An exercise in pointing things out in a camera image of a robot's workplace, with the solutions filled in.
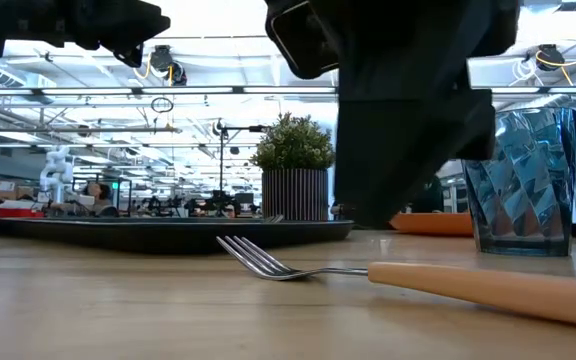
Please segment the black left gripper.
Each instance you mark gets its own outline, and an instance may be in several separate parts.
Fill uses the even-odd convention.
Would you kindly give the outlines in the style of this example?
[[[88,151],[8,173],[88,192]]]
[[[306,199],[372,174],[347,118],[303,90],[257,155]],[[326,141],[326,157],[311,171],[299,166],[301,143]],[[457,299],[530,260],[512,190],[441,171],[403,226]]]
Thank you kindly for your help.
[[[159,6],[143,0],[0,0],[0,56],[7,40],[62,46],[81,5],[82,47],[103,47],[131,68],[142,66],[144,42],[171,25]]]

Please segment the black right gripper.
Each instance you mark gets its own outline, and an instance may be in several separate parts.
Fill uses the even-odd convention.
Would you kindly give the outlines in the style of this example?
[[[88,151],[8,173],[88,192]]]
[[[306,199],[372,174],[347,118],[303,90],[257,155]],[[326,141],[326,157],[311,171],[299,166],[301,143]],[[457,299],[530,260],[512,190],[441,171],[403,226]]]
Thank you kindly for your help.
[[[266,33],[295,76],[339,72],[335,200],[364,227],[388,224],[449,159],[450,99],[425,98],[469,88],[469,60],[505,52],[518,25],[518,0],[265,3]],[[490,159],[492,92],[458,92],[452,106],[453,158]]]

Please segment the orange round plate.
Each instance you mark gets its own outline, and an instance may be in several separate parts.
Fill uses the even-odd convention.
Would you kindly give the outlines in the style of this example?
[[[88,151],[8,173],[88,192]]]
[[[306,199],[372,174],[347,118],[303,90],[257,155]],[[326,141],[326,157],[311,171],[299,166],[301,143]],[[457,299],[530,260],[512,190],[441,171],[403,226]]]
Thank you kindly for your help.
[[[405,234],[473,237],[468,213],[399,213],[390,220],[390,224]]]

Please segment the blue faceted glass cup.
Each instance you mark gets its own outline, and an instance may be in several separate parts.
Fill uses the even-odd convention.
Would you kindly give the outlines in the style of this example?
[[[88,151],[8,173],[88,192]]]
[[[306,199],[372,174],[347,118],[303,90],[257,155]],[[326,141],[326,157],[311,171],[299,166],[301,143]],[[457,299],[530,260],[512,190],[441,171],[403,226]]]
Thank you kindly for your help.
[[[575,160],[576,110],[498,113],[492,157],[462,162],[478,250],[567,257]]]

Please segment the fork with wooden handle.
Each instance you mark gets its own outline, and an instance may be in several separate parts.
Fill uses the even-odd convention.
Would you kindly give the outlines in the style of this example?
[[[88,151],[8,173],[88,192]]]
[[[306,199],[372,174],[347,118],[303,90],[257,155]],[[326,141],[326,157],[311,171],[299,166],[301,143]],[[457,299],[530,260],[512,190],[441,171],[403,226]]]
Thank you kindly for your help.
[[[292,281],[319,274],[362,276],[376,284],[576,325],[576,279],[571,277],[387,262],[373,262],[366,268],[298,270],[281,263],[245,237],[223,236],[216,241],[262,279]]]

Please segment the black plastic tray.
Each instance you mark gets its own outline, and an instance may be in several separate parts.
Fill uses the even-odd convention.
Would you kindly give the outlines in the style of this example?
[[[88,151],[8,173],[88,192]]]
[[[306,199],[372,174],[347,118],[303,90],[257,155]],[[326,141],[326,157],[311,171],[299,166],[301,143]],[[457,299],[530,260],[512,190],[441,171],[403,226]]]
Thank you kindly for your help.
[[[261,248],[342,241],[351,221],[194,218],[5,218],[0,234],[149,255],[221,253],[217,237],[245,237]]]

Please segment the potted plant in ribbed pot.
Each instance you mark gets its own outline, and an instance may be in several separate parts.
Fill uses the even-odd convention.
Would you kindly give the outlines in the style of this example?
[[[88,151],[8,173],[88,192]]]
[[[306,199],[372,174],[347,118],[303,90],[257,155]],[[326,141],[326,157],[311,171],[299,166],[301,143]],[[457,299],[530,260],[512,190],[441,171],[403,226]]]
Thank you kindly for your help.
[[[262,171],[262,214],[277,221],[327,221],[332,131],[290,112],[263,131],[251,162]]]

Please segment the seated person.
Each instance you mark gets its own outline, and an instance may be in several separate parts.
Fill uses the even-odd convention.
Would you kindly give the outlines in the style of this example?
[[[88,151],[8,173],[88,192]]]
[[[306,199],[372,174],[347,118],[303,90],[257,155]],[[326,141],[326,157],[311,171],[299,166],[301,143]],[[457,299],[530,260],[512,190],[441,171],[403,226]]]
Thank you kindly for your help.
[[[119,211],[110,199],[111,189],[108,185],[99,182],[89,183],[83,194],[94,198],[94,203],[89,211],[90,215],[96,217],[119,216]]]

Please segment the red box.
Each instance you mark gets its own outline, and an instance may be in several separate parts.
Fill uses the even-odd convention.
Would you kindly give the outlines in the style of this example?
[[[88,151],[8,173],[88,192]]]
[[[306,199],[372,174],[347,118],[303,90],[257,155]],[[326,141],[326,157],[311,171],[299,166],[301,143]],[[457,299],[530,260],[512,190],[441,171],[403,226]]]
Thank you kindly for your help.
[[[43,218],[42,203],[28,200],[4,200],[0,204],[1,218]]]

